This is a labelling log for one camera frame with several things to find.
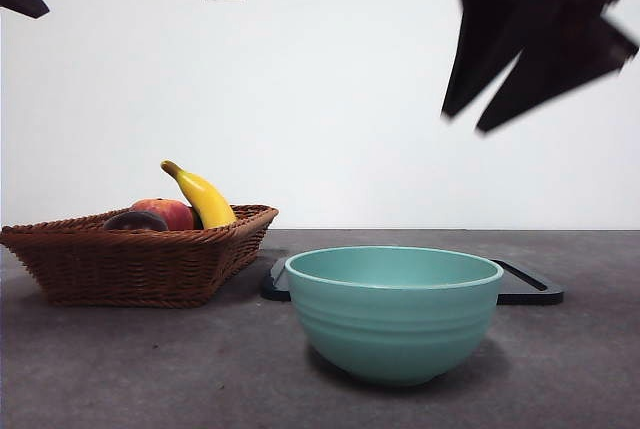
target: yellow banana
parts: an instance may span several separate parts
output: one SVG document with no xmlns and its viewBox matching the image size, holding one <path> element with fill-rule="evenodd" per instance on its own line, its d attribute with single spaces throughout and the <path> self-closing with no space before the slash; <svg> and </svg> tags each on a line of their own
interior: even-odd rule
<svg viewBox="0 0 640 429">
<path fill-rule="evenodd" d="M 213 184 L 171 161 L 162 161 L 160 167 L 176 180 L 184 197 L 200 216 L 205 229 L 231 224 L 236 220 L 233 209 Z"/>
</svg>

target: ceramic bowl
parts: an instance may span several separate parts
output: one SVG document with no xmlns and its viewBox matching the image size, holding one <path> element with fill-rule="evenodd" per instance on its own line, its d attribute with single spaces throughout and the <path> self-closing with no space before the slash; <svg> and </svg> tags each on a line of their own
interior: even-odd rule
<svg viewBox="0 0 640 429">
<path fill-rule="evenodd" d="M 324 358 L 358 378 L 404 386 L 473 352 L 503 275 L 481 257 L 397 246 L 304 252 L 285 268 L 298 320 Z"/>
</svg>

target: dark plum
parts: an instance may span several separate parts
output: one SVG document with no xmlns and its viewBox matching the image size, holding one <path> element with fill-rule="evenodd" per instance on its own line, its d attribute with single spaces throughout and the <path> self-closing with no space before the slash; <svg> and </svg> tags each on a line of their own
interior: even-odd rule
<svg viewBox="0 0 640 429">
<path fill-rule="evenodd" d="M 102 225 L 103 229 L 151 229 L 152 231 L 167 231 L 169 227 L 165 220 L 150 211 L 127 211 L 107 219 Z"/>
</svg>

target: gray table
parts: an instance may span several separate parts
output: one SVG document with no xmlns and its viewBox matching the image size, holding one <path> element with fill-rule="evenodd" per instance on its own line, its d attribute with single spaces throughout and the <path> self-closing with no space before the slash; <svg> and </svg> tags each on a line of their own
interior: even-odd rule
<svg viewBox="0 0 640 429">
<path fill-rule="evenodd" d="M 461 366 L 426 385 L 355 381 L 259 295 L 278 259 L 335 245 L 437 247 L 527 266 L 555 306 L 498 306 Z M 8 253 L 7 429 L 640 427 L 640 232 L 270 230 L 256 262 L 197 309 L 56 308 Z"/>
</svg>

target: white wall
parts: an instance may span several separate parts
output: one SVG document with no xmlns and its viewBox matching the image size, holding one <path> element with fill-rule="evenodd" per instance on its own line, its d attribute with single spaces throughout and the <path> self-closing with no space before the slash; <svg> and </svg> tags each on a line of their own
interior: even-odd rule
<svg viewBox="0 0 640 429">
<path fill-rule="evenodd" d="M 483 138 L 458 0 L 46 2 L 3 13 L 4 224 L 181 198 L 168 158 L 279 228 L 640 228 L 640 62 Z"/>
</svg>

